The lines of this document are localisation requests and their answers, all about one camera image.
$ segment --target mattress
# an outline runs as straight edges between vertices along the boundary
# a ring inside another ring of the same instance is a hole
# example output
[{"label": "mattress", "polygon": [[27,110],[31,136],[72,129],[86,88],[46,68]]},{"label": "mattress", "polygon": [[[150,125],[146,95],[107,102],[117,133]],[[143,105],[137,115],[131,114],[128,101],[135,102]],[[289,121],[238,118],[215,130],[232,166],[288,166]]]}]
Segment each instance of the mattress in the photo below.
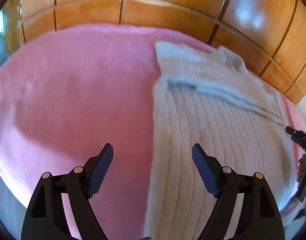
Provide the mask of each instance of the mattress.
[{"label": "mattress", "polygon": [[[90,203],[109,239],[143,236],[156,41],[214,51],[177,31],[88,24],[28,42],[0,69],[0,177],[24,207],[43,172],[68,173],[109,142],[114,159]],[[306,131],[296,106],[282,94],[280,103],[288,124]],[[303,154],[295,144],[293,153],[296,160]],[[67,198],[64,208],[78,238]]]}]

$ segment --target pink bed sheet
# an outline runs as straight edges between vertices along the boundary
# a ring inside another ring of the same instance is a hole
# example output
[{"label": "pink bed sheet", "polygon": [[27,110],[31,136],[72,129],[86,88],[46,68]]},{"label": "pink bed sheet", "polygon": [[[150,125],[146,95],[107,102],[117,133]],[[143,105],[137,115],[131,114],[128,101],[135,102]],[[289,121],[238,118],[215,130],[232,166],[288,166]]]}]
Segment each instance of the pink bed sheet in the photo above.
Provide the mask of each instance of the pink bed sheet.
[{"label": "pink bed sheet", "polygon": [[[0,176],[24,206],[43,172],[67,173],[110,142],[114,159],[91,205],[110,240],[142,237],[156,41],[214,51],[167,29],[80,25],[27,43],[0,69]],[[295,105],[280,96],[289,125],[306,131]],[[299,159],[303,152],[293,147]],[[67,219],[78,237],[70,213]]]}]

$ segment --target ribbed knit fabric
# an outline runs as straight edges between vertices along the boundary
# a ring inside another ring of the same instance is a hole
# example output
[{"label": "ribbed knit fabric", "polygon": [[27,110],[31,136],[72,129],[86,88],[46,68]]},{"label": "ribbed knit fabric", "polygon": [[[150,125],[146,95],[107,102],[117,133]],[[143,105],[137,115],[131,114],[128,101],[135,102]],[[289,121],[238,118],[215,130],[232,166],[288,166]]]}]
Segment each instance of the ribbed knit fabric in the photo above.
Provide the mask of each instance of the ribbed knit fabric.
[{"label": "ribbed knit fabric", "polygon": [[[212,54],[185,45],[157,42],[161,77],[154,85],[154,143],[145,236],[194,240],[215,199],[192,161],[200,143],[222,166],[237,173],[260,171],[282,210],[295,183],[295,161],[278,95],[267,93],[226,48]],[[234,234],[239,195],[226,237]]]}]

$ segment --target white cloth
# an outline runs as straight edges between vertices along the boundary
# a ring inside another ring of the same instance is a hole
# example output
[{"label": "white cloth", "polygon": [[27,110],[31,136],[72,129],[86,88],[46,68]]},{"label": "white cloth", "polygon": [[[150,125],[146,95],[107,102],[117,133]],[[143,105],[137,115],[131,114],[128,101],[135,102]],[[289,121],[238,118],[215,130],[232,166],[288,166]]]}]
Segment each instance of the white cloth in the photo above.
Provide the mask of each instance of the white cloth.
[{"label": "white cloth", "polygon": [[[153,88],[154,143],[145,236],[197,239],[215,199],[203,185],[191,149],[200,143],[237,173],[260,171],[279,210],[291,198],[296,176],[290,138],[276,93],[224,47],[212,54],[183,44],[157,42],[161,77]],[[234,234],[243,196],[226,237]]]}]

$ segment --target wooden headboard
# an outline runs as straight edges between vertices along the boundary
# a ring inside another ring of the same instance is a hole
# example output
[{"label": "wooden headboard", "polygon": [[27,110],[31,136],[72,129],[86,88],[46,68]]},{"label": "wooden headboard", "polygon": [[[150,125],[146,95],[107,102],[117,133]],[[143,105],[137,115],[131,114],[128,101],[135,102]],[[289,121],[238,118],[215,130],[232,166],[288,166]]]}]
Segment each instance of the wooden headboard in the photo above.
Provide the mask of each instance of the wooden headboard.
[{"label": "wooden headboard", "polygon": [[174,29],[239,54],[297,104],[306,94],[306,8],[301,0],[8,0],[12,54],[45,32],[83,23]]}]

